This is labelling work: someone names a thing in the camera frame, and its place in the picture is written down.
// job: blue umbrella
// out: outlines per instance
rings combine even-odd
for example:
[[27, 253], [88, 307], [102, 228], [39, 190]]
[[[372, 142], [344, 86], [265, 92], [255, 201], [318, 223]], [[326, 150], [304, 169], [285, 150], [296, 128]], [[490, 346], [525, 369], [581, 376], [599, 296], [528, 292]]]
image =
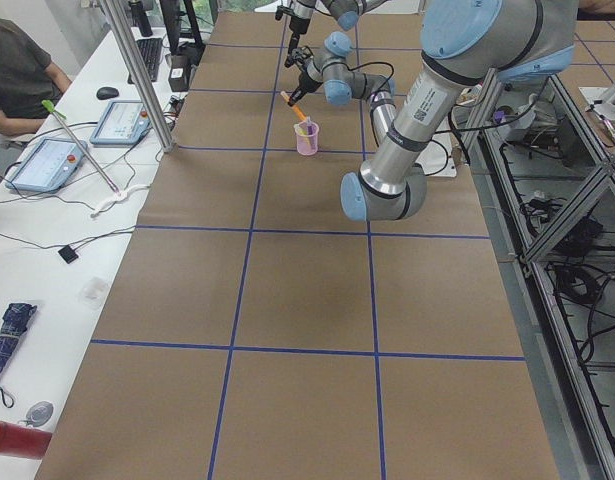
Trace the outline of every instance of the blue umbrella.
[[[0, 373], [5, 368], [7, 361], [14, 353], [18, 341], [27, 331], [27, 324], [36, 312], [36, 305], [28, 303], [10, 303], [9, 308], [3, 315], [3, 326], [0, 329]], [[5, 406], [11, 408], [14, 405], [13, 398], [10, 404], [5, 401], [5, 392], [0, 387]]]

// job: person's arm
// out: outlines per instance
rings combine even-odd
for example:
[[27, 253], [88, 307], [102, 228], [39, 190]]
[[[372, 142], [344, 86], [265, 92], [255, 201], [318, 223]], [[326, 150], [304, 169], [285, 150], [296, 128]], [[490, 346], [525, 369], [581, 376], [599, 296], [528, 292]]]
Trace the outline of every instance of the person's arm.
[[25, 133], [36, 133], [44, 118], [9, 118], [0, 110], [0, 134], [15, 137]]
[[587, 13], [615, 13], [615, 0], [580, 0], [578, 8]]
[[49, 64], [49, 66], [45, 69], [45, 73], [63, 93], [65, 93], [69, 88], [69, 85], [71, 85], [71, 80], [69, 77], [54, 62]]

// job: pink cup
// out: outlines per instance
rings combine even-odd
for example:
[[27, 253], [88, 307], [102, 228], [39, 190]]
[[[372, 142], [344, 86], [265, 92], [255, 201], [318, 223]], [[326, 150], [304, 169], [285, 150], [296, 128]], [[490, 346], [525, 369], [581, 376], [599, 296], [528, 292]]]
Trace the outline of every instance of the pink cup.
[[296, 132], [296, 150], [301, 155], [313, 155], [318, 151], [318, 124], [300, 122], [294, 125]]

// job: metal pole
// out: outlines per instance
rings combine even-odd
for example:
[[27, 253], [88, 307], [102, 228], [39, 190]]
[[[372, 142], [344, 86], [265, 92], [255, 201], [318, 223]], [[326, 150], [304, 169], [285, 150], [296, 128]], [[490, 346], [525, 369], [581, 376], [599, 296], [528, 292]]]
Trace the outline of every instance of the metal pole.
[[138, 51], [134, 35], [125, 16], [124, 8], [120, 0], [100, 0], [103, 13], [111, 26], [114, 37], [118, 43], [120, 53], [125, 60], [125, 65], [131, 74], [131, 78], [138, 89], [138, 95], [143, 102], [149, 120], [158, 136], [164, 152], [169, 152], [174, 147], [174, 139], [171, 136], [167, 122], [158, 103], [156, 92], [151, 84], [147, 68]]
[[69, 128], [69, 126], [65, 123], [63, 118], [60, 116], [60, 113], [58, 113], [56, 110], [53, 109], [53, 105], [52, 105], [52, 109], [50, 110], [50, 113], [54, 116], [56, 120], [58, 120], [58, 123], [60, 123], [60, 126], [63, 127], [65, 132], [67, 132], [67, 135], [69, 135], [69, 138], [71, 138], [72, 141], [76, 144], [76, 146], [80, 149], [80, 151], [83, 152], [83, 155], [87, 157], [87, 160], [91, 162], [91, 164], [94, 166], [96, 171], [100, 173], [100, 175], [105, 179], [105, 182], [107, 182], [107, 185], [109, 185], [109, 188], [111, 188], [111, 190], [114, 193], [119, 193], [120, 189], [118, 188], [118, 186], [113, 182], [111, 178], [109, 178], [109, 176], [105, 173], [105, 171], [98, 164], [98, 162], [94, 159], [94, 157], [92, 157], [91, 153], [89, 153], [87, 148], [82, 146], [82, 144], [80, 143], [80, 140], [74, 134], [74, 132], [72, 132], [71, 128]]
[[[493, 68], [489, 69], [487, 75], [485, 75], [482, 85], [482, 90], [476, 99], [476, 104], [469, 113], [469, 118], [465, 125], [467, 129], [478, 128], [487, 124], [503, 91], [503, 84], [498, 81], [496, 71]], [[477, 130], [471, 130], [463, 135], [463, 143], [467, 150], [473, 145], [476, 137], [478, 137], [478, 133]]]

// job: label sticker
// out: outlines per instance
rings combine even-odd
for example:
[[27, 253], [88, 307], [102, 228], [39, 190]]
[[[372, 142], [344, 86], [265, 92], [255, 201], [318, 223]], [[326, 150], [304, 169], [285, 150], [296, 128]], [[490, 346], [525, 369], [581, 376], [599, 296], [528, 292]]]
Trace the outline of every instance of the label sticker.
[[413, 112], [414, 120], [427, 126], [442, 107], [447, 98], [447, 92], [421, 85], [415, 85], [415, 87], [416, 92], [411, 99], [408, 99], [408, 108], [410, 112]]

